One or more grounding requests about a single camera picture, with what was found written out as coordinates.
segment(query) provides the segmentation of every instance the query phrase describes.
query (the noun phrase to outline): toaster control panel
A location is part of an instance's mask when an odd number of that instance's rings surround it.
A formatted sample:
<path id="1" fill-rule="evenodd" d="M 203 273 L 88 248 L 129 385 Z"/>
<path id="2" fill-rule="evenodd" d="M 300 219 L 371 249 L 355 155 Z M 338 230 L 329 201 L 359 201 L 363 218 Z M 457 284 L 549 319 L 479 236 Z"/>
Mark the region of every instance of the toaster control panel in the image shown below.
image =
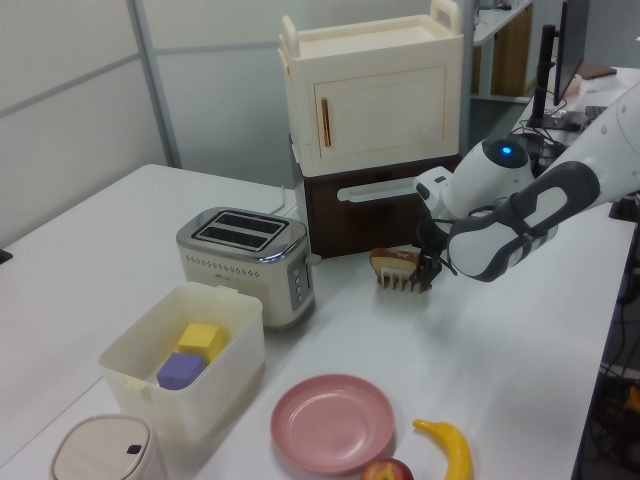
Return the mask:
<path id="1" fill-rule="evenodd" d="M 289 265 L 287 269 L 287 277 L 289 279 L 291 307 L 295 312 L 307 299 L 313 289 L 311 285 L 311 275 L 309 275 L 304 255 L 301 255 L 295 261 L 291 262 L 291 265 Z"/>

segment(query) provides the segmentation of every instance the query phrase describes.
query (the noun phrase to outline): cabinet door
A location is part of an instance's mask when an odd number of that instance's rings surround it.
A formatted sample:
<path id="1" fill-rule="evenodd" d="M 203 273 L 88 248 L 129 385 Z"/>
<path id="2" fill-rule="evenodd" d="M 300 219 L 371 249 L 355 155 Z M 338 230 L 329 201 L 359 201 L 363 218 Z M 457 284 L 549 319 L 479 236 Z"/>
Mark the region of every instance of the cabinet door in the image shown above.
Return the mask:
<path id="1" fill-rule="evenodd" d="M 320 156 L 439 140 L 445 67 L 315 85 Z"/>

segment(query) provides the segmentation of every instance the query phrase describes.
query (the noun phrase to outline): monitor stand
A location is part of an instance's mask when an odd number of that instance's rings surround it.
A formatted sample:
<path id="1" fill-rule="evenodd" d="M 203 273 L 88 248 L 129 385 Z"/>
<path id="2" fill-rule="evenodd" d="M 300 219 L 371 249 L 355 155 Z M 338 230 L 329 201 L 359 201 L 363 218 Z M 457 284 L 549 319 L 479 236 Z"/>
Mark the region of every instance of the monitor stand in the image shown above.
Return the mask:
<path id="1" fill-rule="evenodd" d="M 586 121 L 587 117 L 583 112 L 558 110 L 553 114 L 545 113 L 542 118 L 529 118 L 527 127 L 578 132 Z"/>
<path id="2" fill-rule="evenodd" d="M 568 112 L 560 109 L 551 114 L 545 113 L 549 72 L 555 65 L 551 61 L 551 54 L 556 35 L 557 32 L 554 25 L 545 25 L 542 27 L 540 56 L 538 58 L 538 68 L 536 71 L 536 88 L 533 92 L 531 117 L 529 117 L 527 121 L 527 127 L 577 132 L 587 122 L 587 117 L 584 113 Z"/>

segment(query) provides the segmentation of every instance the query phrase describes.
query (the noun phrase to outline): copper handle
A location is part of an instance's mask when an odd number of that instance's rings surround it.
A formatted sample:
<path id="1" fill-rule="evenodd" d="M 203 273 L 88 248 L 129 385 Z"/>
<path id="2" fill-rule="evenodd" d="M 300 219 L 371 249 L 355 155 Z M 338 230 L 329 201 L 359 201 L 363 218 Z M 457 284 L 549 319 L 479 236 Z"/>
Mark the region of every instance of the copper handle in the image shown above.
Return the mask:
<path id="1" fill-rule="evenodd" d="M 327 105 L 327 98 L 322 97 L 322 127 L 324 128 L 324 146 L 331 146 L 331 130 L 329 129 L 329 106 Z"/>

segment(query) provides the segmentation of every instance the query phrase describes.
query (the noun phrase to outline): apple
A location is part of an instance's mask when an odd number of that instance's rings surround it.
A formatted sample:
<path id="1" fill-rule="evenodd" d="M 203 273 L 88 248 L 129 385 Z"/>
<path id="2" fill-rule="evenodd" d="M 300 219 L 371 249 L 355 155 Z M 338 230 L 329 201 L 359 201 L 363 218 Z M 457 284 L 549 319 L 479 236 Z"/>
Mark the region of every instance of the apple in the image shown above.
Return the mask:
<path id="1" fill-rule="evenodd" d="M 400 460 L 385 458 L 367 465 L 360 480 L 413 480 L 413 474 Z"/>

